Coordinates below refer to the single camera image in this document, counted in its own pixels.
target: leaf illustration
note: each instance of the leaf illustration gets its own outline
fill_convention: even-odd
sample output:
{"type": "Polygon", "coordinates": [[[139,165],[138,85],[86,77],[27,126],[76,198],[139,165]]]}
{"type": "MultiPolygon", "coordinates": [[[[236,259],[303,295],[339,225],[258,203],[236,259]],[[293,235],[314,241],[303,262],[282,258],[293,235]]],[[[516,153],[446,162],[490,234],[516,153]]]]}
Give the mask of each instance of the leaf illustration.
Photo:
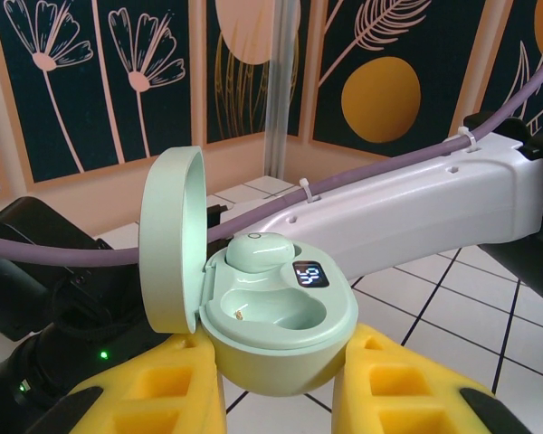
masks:
{"type": "Polygon", "coordinates": [[[366,0],[358,9],[354,24],[354,41],[326,70],[319,87],[356,46],[379,52],[382,45],[398,40],[398,35],[423,21],[423,11],[432,0],[366,0]]]}
{"type": "MultiPolygon", "coordinates": [[[[521,89],[527,81],[531,78],[530,76],[530,70],[529,70],[529,59],[527,57],[527,50],[525,49],[525,43],[523,41],[520,42],[520,49],[519,49],[519,63],[517,65],[517,73],[515,74],[515,80],[513,81],[512,86],[509,90],[509,95],[507,95],[507,98],[505,98],[505,102],[507,102],[510,97],[513,96],[513,94],[517,93],[519,89],[521,89]]],[[[525,109],[527,108],[527,101],[523,102],[523,105],[521,106],[521,112],[518,115],[518,118],[523,119],[525,116],[525,109]]]]}

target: flower illustration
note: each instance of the flower illustration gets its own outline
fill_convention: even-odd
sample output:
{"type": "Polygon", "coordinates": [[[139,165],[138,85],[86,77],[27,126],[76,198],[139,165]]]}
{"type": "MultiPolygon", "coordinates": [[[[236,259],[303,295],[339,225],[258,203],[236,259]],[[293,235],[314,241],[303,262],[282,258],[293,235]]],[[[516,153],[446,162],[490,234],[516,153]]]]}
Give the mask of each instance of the flower illustration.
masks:
{"type": "Polygon", "coordinates": [[[71,151],[79,172],[84,172],[69,134],[62,121],[48,73],[57,68],[82,63],[92,58],[91,43],[77,42],[81,27],[69,13],[69,5],[57,5],[40,0],[36,4],[34,18],[28,12],[24,0],[4,0],[4,9],[11,25],[24,48],[31,54],[33,62],[43,72],[44,81],[52,101],[52,107],[61,126],[64,139],[71,151]]]}
{"type": "Polygon", "coordinates": [[[137,32],[133,32],[129,11],[121,7],[109,13],[109,26],[120,61],[129,76],[129,84],[137,92],[138,116],[147,157],[147,132],[143,118],[141,93],[151,88],[166,86],[182,80],[186,75],[183,59],[173,59],[176,38],[169,29],[171,18],[166,15],[161,21],[148,14],[138,18],[137,32]]]}

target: mint green charging case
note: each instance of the mint green charging case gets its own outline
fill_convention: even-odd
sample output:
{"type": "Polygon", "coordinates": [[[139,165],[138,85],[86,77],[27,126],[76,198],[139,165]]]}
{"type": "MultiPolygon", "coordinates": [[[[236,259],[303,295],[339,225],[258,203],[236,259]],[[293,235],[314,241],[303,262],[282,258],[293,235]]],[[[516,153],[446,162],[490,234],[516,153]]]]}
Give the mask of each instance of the mint green charging case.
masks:
{"type": "Polygon", "coordinates": [[[188,334],[199,320],[214,344],[219,371],[247,391],[279,397],[317,389],[343,366],[358,315],[352,289],[332,258],[297,241],[293,258],[271,269],[265,260],[273,258],[272,247],[246,250],[244,259],[239,250],[234,259],[245,267],[233,267],[226,255],[240,246],[233,243],[249,247],[247,236],[207,260],[201,148],[163,153],[149,171],[139,225],[149,323],[159,333],[188,334]],[[302,261],[320,264],[323,286],[298,279],[293,264],[302,261]]]}

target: white tile floor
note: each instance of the white tile floor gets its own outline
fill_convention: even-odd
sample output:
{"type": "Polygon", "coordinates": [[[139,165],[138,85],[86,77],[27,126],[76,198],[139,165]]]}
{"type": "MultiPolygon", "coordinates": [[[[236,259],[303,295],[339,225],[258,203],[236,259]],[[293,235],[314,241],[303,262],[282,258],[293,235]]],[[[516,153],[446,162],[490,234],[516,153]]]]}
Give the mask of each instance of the white tile floor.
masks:
{"type": "MultiPolygon", "coordinates": [[[[293,189],[263,177],[208,203],[228,205],[227,220],[293,189]]],[[[133,223],[104,239],[116,249],[133,247],[137,233],[133,223]]],[[[489,255],[476,247],[445,252],[366,276],[354,289],[360,322],[485,384],[534,434],[543,434],[543,299],[489,255]]],[[[14,347],[0,336],[0,360],[14,347]]],[[[275,399],[225,381],[228,432],[329,434],[331,386],[275,399]]]]}

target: beige wall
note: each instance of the beige wall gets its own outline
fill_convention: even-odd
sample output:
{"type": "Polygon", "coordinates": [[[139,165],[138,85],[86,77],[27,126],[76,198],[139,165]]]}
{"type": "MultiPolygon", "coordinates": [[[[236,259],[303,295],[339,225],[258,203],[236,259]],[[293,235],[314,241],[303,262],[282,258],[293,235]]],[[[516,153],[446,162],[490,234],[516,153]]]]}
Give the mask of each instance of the beige wall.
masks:
{"type": "MultiPolygon", "coordinates": [[[[304,176],[311,182],[319,181],[339,172],[373,164],[383,158],[342,146],[311,143],[315,89],[319,76],[322,32],[325,24],[324,11],[327,1],[314,0],[312,2],[301,140],[292,138],[286,149],[286,181],[292,183],[304,176]]],[[[472,49],[472,61],[464,79],[459,105],[455,111],[451,134],[462,124],[462,119],[465,116],[479,109],[480,95],[484,92],[489,79],[490,68],[488,66],[494,61],[510,5],[511,0],[487,0],[479,25],[478,37],[472,49]]]]}
{"type": "MultiPolygon", "coordinates": [[[[203,22],[203,2],[191,1],[194,22],[203,22]]],[[[191,25],[191,69],[193,140],[205,142],[205,28],[191,25]]],[[[0,210],[15,197],[34,195],[48,203],[90,235],[119,227],[138,219],[140,202],[150,161],[136,167],[115,171],[112,175],[85,176],[65,186],[28,190],[23,169],[16,151],[13,126],[7,115],[6,102],[0,85],[0,151],[5,162],[12,196],[0,200],[0,210]]],[[[234,143],[204,146],[207,192],[215,193],[225,188],[250,181],[263,174],[262,136],[246,137],[234,143]]]]}

